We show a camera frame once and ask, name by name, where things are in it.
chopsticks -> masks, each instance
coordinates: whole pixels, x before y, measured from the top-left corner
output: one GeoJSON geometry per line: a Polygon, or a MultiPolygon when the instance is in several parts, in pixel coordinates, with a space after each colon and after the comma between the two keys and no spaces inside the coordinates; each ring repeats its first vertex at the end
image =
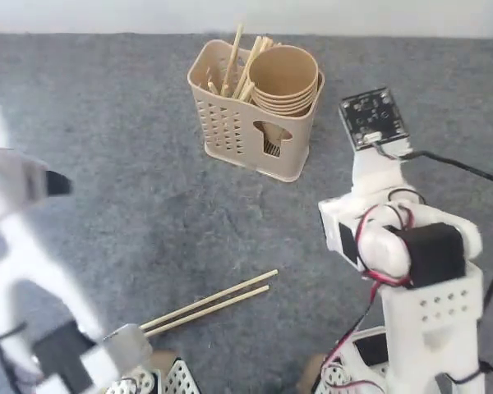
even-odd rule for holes
{"type": "Polygon", "coordinates": [[[207,314],[211,314],[217,310],[220,310],[222,308],[225,308],[229,305],[236,304],[239,301],[246,300],[248,298],[251,298],[253,296],[256,296],[260,293],[263,293],[267,290],[270,289],[270,286],[265,285],[262,287],[258,287],[255,290],[248,291],[246,293],[243,293],[241,295],[237,295],[233,298],[230,298],[226,301],[220,302],[219,304],[210,306],[209,308],[202,309],[198,312],[195,312],[194,314],[189,314],[183,318],[180,318],[178,320],[174,320],[171,323],[163,324],[167,322],[168,320],[172,320],[173,318],[176,318],[177,316],[180,316],[182,314],[185,314],[186,312],[190,312],[191,310],[197,309],[203,305],[206,305],[212,301],[215,301],[219,298],[225,297],[229,294],[232,294],[236,291],[239,291],[241,289],[244,289],[245,287],[249,287],[251,285],[254,285],[258,282],[264,281],[265,279],[268,279],[269,277],[273,277],[274,275],[277,275],[279,272],[277,269],[274,269],[270,272],[264,273],[263,275],[260,275],[259,277],[254,277],[248,281],[244,281],[242,283],[237,284],[236,286],[229,287],[228,289],[219,291],[218,293],[215,293],[214,295],[210,295],[209,297],[204,298],[203,300],[199,300],[197,302],[194,302],[193,304],[187,305],[183,308],[180,308],[178,310],[175,310],[173,312],[170,312],[169,314],[165,314],[164,316],[160,318],[156,318],[153,320],[150,320],[149,322],[146,322],[141,325],[141,330],[145,332],[146,337],[152,337],[153,335],[160,334],[161,332],[165,332],[169,329],[175,328],[177,326],[180,326],[184,323],[188,323],[192,320],[195,320],[197,318],[201,318],[203,316],[206,316],[207,314]]]}
{"type": "Polygon", "coordinates": [[[215,87],[214,82],[211,80],[208,81],[208,90],[216,94],[218,96],[223,97],[231,97],[232,99],[237,99],[239,101],[247,102],[250,99],[251,91],[254,89],[254,86],[248,80],[248,68],[254,61],[254,59],[262,52],[266,51],[273,46],[281,45],[281,43],[275,44],[272,39],[266,36],[257,36],[254,45],[252,46],[252,50],[250,51],[250,55],[246,60],[245,66],[243,68],[241,77],[238,79],[235,89],[231,91],[233,88],[233,78],[232,73],[234,67],[237,65],[237,56],[239,54],[239,41],[241,40],[243,33],[243,24],[239,24],[236,30],[236,36],[233,40],[232,51],[230,53],[230,58],[228,59],[227,68],[224,72],[224,78],[221,83],[221,90],[218,91],[215,87]]]}
{"type": "Polygon", "coordinates": [[[232,66],[236,63],[237,51],[239,50],[239,40],[241,40],[241,34],[243,34],[243,23],[240,23],[237,27],[236,38],[233,40],[232,53],[228,59],[227,70],[224,73],[223,87],[221,88],[221,95],[225,96],[226,86],[229,86],[230,71],[232,71],[232,66]]]}

wooden chopstick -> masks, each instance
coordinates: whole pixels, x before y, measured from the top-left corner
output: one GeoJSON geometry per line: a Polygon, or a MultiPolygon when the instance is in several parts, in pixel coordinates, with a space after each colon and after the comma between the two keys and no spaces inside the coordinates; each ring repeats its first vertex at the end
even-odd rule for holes
{"type": "Polygon", "coordinates": [[[174,310],[173,312],[170,312],[169,314],[165,314],[164,316],[160,318],[156,318],[154,320],[150,320],[149,322],[146,322],[141,325],[141,330],[146,330],[148,328],[152,328],[158,324],[161,324],[167,320],[170,320],[171,318],[175,318],[181,314],[185,314],[186,312],[189,312],[195,308],[199,308],[202,305],[206,305],[209,302],[212,302],[214,300],[217,300],[218,298],[227,296],[228,294],[231,294],[233,292],[236,292],[238,290],[244,289],[245,287],[249,287],[257,282],[264,281],[265,279],[268,279],[269,277],[273,277],[274,275],[277,275],[279,271],[277,269],[273,269],[272,271],[269,271],[267,273],[264,273],[263,275],[260,275],[258,277],[253,277],[252,279],[248,281],[244,281],[242,283],[239,283],[236,286],[229,287],[228,289],[222,290],[218,293],[215,293],[214,295],[211,295],[209,297],[204,298],[203,300],[199,300],[197,302],[194,302],[193,304],[189,304],[183,308],[180,308],[178,310],[174,310]]]}
{"type": "Polygon", "coordinates": [[[212,82],[211,80],[208,81],[208,89],[210,89],[210,92],[212,92],[213,94],[217,94],[219,96],[219,91],[215,87],[214,82],[212,82]]]}
{"type": "Polygon", "coordinates": [[[236,62],[237,51],[239,50],[239,40],[241,39],[241,34],[243,33],[243,23],[240,23],[237,27],[236,38],[233,40],[232,52],[230,53],[230,58],[228,59],[227,70],[224,73],[223,84],[221,88],[221,95],[225,95],[224,86],[230,85],[228,80],[230,79],[230,72],[232,71],[232,66],[236,62]]]}
{"type": "Polygon", "coordinates": [[[263,38],[258,35],[256,37],[256,41],[254,42],[254,45],[252,46],[252,50],[250,51],[250,55],[248,55],[248,59],[246,60],[245,68],[243,68],[243,73],[241,74],[241,77],[239,78],[239,81],[237,82],[236,89],[233,92],[232,97],[235,99],[237,99],[242,92],[243,85],[245,84],[245,81],[247,80],[247,77],[248,77],[248,69],[250,68],[250,65],[252,64],[252,62],[254,62],[254,59],[256,58],[257,54],[259,53],[262,42],[263,42],[263,38]]]}
{"type": "Polygon", "coordinates": [[[239,96],[239,101],[247,101],[253,89],[254,89],[254,82],[248,82],[248,85],[246,86],[245,89],[242,90],[241,95],[239,96]]]}
{"type": "Polygon", "coordinates": [[[252,296],[256,296],[256,295],[263,293],[269,289],[270,289],[269,285],[264,285],[262,287],[255,289],[255,290],[248,291],[247,293],[238,295],[237,297],[233,297],[229,300],[226,300],[226,301],[221,302],[219,304],[216,304],[214,306],[210,306],[209,308],[200,310],[199,312],[195,312],[194,314],[190,314],[184,318],[180,318],[179,320],[175,320],[171,323],[164,324],[163,326],[156,328],[154,330],[150,330],[148,332],[145,332],[145,337],[152,337],[153,335],[160,334],[161,332],[165,332],[169,329],[180,326],[181,324],[188,323],[192,320],[195,320],[196,318],[202,318],[203,316],[206,316],[207,314],[211,314],[211,313],[215,312],[216,310],[220,310],[220,309],[225,308],[229,305],[235,304],[239,301],[246,300],[247,298],[250,298],[252,296]]]}

beige plastic caddy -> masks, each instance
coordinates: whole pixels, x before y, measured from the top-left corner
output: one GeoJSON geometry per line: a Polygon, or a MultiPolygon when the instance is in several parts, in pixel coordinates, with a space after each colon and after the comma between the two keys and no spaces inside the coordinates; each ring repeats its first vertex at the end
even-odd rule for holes
{"type": "MultiPolygon", "coordinates": [[[[319,72],[317,95],[310,109],[301,117],[283,117],[254,104],[212,94],[208,80],[223,80],[233,46],[222,40],[209,41],[188,72],[188,83],[196,101],[205,137],[205,152],[238,166],[251,168],[284,182],[295,181],[302,173],[309,154],[309,138],[318,99],[324,85],[319,72]],[[285,129],[284,138],[274,144],[265,128],[285,129]]],[[[250,51],[239,49],[237,65],[229,79],[231,91],[247,63],[250,51]]]]}

paper cup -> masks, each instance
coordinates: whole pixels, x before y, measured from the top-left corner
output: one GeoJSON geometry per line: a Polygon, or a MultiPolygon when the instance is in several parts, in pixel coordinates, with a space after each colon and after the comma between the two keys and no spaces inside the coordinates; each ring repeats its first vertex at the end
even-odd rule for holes
{"type": "Polygon", "coordinates": [[[305,103],[300,103],[299,105],[295,105],[292,107],[281,107],[281,108],[269,107],[269,106],[266,106],[264,104],[259,104],[259,103],[256,103],[256,104],[259,108],[263,108],[267,112],[271,112],[274,114],[282,114],[282,115],[290,114],[290,116],[292,116],[292,114],[294,114],[295,112],[300,112],[302,109],[308,108],[312,104],[312,100],[307,101],[305,103]]]}
{"type": "Polygon", "coordinates": [[[262,52],[248,69],[255,92],[266,99],[299,99],[316,90],[318,64],[304,49],[280,45],[262,52]]]}
{"type": "Polygon", "coordinates": [[[253,94],[252,100],[254,100],[254,103],[256,103],[258,107],[262,107],[265,109],[275,110],[275,111],[291,111],[293,109],[298,109],[303,107],[304,105],[312,103],[315,97],[316,97],[316,92],[311,92],[308,96],[298,101],[295,101],[293,103],[279,104],[279,103],[267,102],[264,99],[260,98],[258,95],[253,94]]]}

circuit board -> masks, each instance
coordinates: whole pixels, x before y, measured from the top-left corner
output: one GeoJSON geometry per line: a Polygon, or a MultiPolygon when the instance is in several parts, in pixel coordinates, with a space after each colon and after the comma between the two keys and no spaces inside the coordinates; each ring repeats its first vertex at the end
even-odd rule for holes
{"type": "Polygon", "coordinates": [[[339,114],[356,151],[409,137],[388,88],[344,98],[339,114]]]}

